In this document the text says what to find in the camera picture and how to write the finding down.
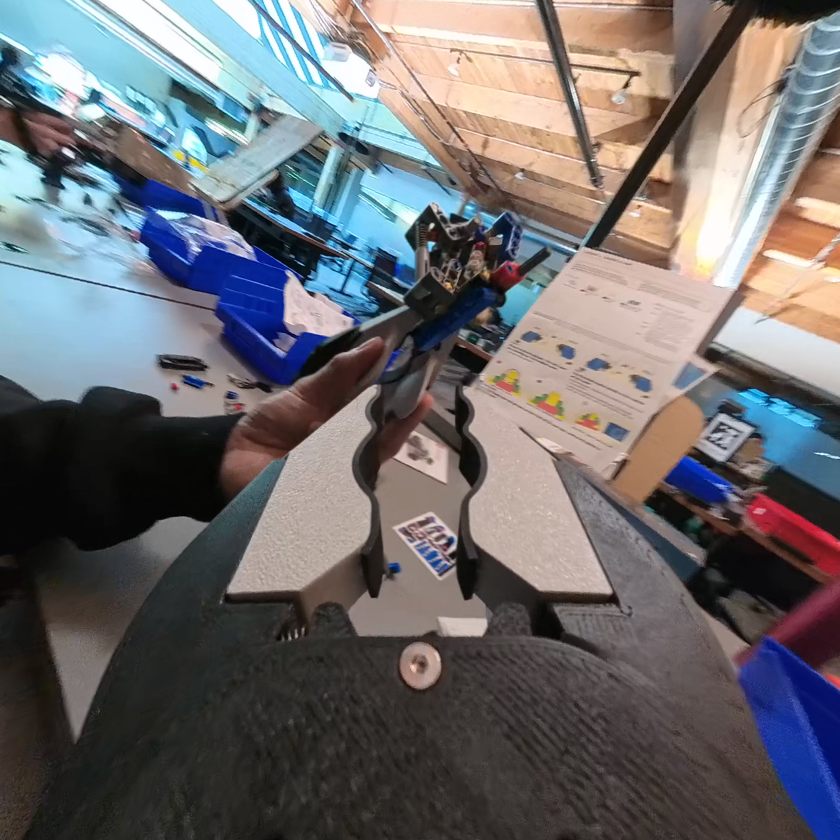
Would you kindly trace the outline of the clear plastic bag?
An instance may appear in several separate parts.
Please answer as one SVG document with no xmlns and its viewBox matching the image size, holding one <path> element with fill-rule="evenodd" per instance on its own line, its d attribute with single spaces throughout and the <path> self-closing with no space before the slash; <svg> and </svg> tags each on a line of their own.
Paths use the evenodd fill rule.
<svg viewBox="0 0 840 840">
<path fill-rule="evenodd" d="M 257 259 L 253 246 L 230 226 L 191 214 L 174 218 L 170 222 L 175 235 L 184 244 L 185 258 L 190 263 L 209 247 L 233 256 Z"/>
</svg>

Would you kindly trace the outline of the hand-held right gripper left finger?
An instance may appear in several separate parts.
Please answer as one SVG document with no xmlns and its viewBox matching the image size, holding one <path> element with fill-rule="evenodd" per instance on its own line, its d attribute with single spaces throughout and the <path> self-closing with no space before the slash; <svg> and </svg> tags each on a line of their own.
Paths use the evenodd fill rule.
<svg viewBox="0 0 840 840">
<path fill-rule="evenodd" d="M 298 615 L 350 609 L 385 578 L 375 495 L 383 395 L 373 385 L 293 449 L 226 592 L 231 602 L 282 602 Z"/>
</svg>

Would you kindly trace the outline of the cardboard poster backing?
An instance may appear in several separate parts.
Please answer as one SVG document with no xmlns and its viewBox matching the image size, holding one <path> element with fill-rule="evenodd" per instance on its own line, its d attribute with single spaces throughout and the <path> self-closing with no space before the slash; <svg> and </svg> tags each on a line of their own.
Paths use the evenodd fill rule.
<svg viewBox="0 0 840 840">
<path fill-rule="evenodd" d="M 686 395 L 672 400 L 636 441 L 612 488 L 631 502 L 646 501 L 693 447 L 703 427 L 704 416 L 693 400 Z"/>
</svg>

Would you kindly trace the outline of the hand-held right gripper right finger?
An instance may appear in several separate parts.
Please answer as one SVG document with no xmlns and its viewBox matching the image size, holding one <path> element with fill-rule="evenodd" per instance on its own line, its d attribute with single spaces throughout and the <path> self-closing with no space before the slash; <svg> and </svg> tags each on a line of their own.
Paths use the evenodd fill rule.
<svg viewBox="0 0 840 840">
<path fill-rule="evenodd" d="M 489 611 L 541 615 L 560 603 L 603 605 L 615 593 L 551 453 L 476 388 L 459 387 L 456 580 Z"/>
</svg>

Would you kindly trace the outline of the red storage bin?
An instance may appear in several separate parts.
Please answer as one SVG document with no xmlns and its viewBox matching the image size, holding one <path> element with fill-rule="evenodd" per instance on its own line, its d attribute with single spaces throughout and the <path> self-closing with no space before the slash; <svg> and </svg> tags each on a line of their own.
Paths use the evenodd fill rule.
<svg viewBox="0 0 840 840">
<path fill-rule="evenodd" d="M 745 515 L 751 525 L 772 542 L 820 572 L 838 576 L 837 537 L 763 493 L 751 499 Z"/>
</svg>

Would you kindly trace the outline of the maroon drinking bottle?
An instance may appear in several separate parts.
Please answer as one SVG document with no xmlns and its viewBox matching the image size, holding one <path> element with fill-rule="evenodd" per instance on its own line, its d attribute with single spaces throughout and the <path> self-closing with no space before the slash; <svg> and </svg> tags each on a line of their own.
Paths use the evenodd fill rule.
<svg viewBox="0 0 840 840">
<path fill-rule="evenodd" d="M 839 579 L 815 591 L 772 625 L 772 639 L 814 669 L 839 656 Z"/>
</svg>

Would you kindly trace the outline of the black steel column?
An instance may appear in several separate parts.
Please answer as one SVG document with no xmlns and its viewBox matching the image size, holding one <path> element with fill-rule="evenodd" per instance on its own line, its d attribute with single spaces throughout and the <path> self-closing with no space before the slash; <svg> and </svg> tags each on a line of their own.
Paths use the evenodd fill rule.
<svg viewBox="0 0 840 840">
<path fill-rule="evenodd" d="M 583 238 L 580 249 L 598 249 L 604 245 L 627 208 L 646 184 L 655 164 L 667 150 L 683 123 L 716 75 L 718 69 L 737 44 L 740 36 L 755 16 L 757 2 L 735 2 L 709 45 L 703 49 L 689 74 L 679 86 L 636 162 L 627 171 L 602 215 Z"/>
</svg>

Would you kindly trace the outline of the person's left forearm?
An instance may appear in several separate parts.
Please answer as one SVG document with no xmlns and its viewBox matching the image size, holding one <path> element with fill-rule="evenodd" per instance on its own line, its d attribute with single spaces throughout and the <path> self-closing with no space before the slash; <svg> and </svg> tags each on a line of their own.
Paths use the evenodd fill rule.
<svg viewBox="0 0 840 840">
<path fill-rule="evenodd" d="M 209 522 L 238 415 L 163 416 L 150 396 L 98 386 L 42 401 L 1 378 L 1 551 L 54 539 L 105 550 L 170 518 Z"/>
</svg>

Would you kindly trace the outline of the lego sticker sheet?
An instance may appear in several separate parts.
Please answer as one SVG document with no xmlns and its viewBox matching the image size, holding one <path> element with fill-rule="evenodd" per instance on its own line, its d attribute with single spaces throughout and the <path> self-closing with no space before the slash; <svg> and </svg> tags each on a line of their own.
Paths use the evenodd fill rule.
<svg viewBox="0 0 840 840">
<path fill-rule="evenodd" d="M 443 580 L 455 569 L 458 535 L 438 514 L 428 511 L 392 530 L 436 580 Z"/>
</svg>

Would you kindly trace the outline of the white printed instruction poster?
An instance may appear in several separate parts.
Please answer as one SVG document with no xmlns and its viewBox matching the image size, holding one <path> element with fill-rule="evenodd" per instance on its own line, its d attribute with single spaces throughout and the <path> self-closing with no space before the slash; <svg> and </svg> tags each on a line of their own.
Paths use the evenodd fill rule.
<svg viewBox="0 0 840 840">
<path fill-rule="evenodd" d="M 612 478 L 727 306 L 733 289 L 578 252 L 476 383 L 536 438 Z"/>
</svg>

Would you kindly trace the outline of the person's left hand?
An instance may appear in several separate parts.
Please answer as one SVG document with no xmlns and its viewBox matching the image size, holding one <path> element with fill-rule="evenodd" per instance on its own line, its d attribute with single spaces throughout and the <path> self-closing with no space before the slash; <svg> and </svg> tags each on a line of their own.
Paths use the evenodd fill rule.
<svg viewBox="0 0 840 840">
<path fill-rule="evenodd" d="M 384 340 L 372 338 L 243 415 L 220 462 L 219 488 L 225 500 L 231 501 L 272 461 L 288 456 L 352 403 L 384 358 Z"/>
</svg>

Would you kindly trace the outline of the leaning grey board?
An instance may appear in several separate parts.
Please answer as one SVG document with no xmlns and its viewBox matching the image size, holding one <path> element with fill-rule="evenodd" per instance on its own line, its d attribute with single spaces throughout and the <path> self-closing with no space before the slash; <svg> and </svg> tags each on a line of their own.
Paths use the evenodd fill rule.
<svg viewBox="0 0 840 840">
<path fill-rule="evenodd" d="M 315 141 L 322 128 L 313 122 L 281 114 L 247 145 L 215 161 L 189 184 L 201 200 L 233 209 L 265 186 L 292 156 Z"/>
</svg>

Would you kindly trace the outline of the metal air duct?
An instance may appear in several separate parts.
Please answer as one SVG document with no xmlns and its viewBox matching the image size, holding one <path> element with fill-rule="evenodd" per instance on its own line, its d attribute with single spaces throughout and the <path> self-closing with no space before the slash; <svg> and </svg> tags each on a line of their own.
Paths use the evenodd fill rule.
<svg viewBox="0 0 840 840">
<path fill-rule="evenodd" d="M 737 287 L 759 252 L 839 104 L 839 13 L 807 31 L 761 146 L 737 229 L 713 277 Z"/>
</svg>

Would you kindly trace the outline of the partly built lego buggy model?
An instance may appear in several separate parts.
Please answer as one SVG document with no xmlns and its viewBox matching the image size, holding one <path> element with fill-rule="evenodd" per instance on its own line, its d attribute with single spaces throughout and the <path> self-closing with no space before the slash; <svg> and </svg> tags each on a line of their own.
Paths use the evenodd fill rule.
<svg viewBox="0 0 840 840">
<path fill-rule="evenodd" d="M 316 374 L 341 353 L 381 339 L 384 355 L 353 394 L 378 385 L 384 417 L 408 417 L 460 330 L 483 311 L 503 306 L 509 290 L 553 254 L 542 247 L 517 262 L 521 239 L 522 226 L 508 212 L 486 226 L 480 216 L 446 214 L 440 205 L 428 204 L 406 232 L 416 278 L 402 305 L 322 341 L 296 380 Z"/>
</svg>

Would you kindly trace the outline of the black white fiducial sign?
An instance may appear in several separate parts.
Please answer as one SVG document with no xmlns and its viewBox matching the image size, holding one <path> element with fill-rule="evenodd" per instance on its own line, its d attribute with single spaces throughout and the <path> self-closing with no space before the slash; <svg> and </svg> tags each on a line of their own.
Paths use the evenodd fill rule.
<svg viewBox="0 0 840 840">
<path fill-rule="evenodd" d="M 694 449 L 715 463 L 726 463 L 756 430 L 740 416 L 719 413 L 703 428 Z"/>
</svg>

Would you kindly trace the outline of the small white lego leaflet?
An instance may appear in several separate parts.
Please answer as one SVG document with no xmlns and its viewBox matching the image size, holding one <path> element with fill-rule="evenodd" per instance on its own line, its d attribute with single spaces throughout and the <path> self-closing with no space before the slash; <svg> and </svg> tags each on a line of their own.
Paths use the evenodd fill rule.
<svg viewBox="0 0 840 840">
<path fill-rule="evenodd" d="M 435 480 L 448 483 L 449 448 L 417 431 L 400 447 L 394 461 Z"/>
</svg>

